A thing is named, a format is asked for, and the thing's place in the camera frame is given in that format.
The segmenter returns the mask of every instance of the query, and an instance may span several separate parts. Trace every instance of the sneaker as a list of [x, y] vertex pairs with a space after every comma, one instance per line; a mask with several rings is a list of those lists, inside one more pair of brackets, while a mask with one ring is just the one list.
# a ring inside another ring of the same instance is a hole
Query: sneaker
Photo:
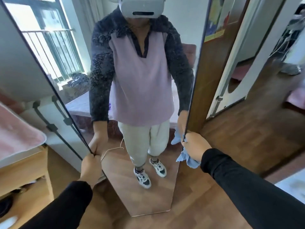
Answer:
[[137, 177], [139, 184], [145, 189], [148, 189], [152, 186], [150, 178], [148, 177], [147, 173], [145, 173], [145, 170], [143, 170], [141, 173], [137, 173], [134, 168], [134, 174]]
[[166, 176], [166, 168], [165, 166], [160, 162], [160, 160], [158, 159], [158, 162], [157, 163], [153, 163], [151, 161], [151, 158], [149, 159], [149, 163], [155, 168], [157, 174], [164, 178]]

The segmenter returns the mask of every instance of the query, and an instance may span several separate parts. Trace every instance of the person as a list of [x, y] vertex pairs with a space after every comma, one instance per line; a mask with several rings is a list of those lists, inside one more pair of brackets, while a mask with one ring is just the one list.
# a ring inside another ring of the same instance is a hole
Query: person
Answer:
[[96, 23], [91, 49], [89, 102], [94, 137], [89, 146], [94, 152], [108, 141], [111, 109], [134, 174], [148, 189], [151, 181], [143, 169], [147, 154], [156, 173], [167, 174], [158, 156], [167, 146], [174, 112], [171, 77], [178, 91], [179, 118], [189, 110], [194, 75], [180, 35], [164, 15], [125, 18], [118, 6]]
[[[202, 171], [210, 174], [226, 192], [253, 229], [305, 228], [303, 203], [212, 148], [201, 135], [188, 132], [185, 137], [187, 142], [182, 143], [189, 155], [201, 161]], [[21, 229], [76, 229], [100, 177], [100, 159], [99, 155], [86, 156], [81, 165], [81, 178]]]

